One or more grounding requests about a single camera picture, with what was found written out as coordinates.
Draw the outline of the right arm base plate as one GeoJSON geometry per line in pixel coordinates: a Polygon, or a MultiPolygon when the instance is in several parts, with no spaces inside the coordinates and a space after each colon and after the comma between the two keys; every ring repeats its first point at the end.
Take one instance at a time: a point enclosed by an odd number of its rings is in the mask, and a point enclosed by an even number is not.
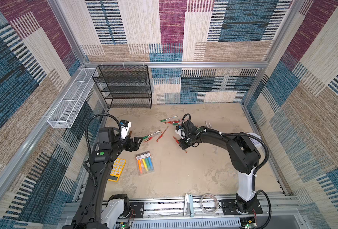
{"type": "Polygon", "coordinates": [[[263,214],[259,200],[254,197],[250,201],[240,199],[224,199],[219,201],[219,206],[223,214],[228,215],[247,215],[247,214],[263,214]]]}

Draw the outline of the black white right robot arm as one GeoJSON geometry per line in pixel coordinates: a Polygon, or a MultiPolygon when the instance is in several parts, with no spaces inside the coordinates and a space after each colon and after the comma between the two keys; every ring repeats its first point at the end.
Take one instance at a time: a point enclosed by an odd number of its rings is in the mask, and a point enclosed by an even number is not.
{"type": "Polygon", "coordinates": [[[223,133],[204,126],[197,127],[192,123],[190,114],[185,114],[182,121],[182,124],[175,127],[175,132],[179,135],[178,142],[183,150],[206,143],[228,151],[231,163],[238,171],[236,209],[241,214],[251,211],[257,200],[257,172],[269,159],[269,149],[265,143],[260,138],[243,132],[223,133]]]}

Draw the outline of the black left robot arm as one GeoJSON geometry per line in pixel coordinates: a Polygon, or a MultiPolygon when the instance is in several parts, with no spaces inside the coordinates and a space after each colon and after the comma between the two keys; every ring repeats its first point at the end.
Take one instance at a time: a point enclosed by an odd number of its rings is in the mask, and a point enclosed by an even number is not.
{"type": "Polygon", "coordinates": [[[71,224],[65,229],[112,229],[119,217],[130,214],[127,195],[120,194],[102,208],[108,177],[115,160],[123,151],[138,151],[142,137],[131,138],[128,129],[129,121],[118,121],[109,114],[117,127],[104,127],[99,130],[99,141],[94,147],[88,147],[89,157],[83,166],[89,174],[83,198],[71,224]]]}

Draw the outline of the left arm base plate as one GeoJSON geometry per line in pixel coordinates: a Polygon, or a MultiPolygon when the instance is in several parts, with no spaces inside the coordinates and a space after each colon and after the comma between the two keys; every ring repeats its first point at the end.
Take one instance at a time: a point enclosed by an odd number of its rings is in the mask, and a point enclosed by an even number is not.
{"type": "Polygon", "coordinates": [[[131,202],[129,215],[126,217],[126,219],[142,219],[144,217],[144,210],[144,202],[131,202]]]}

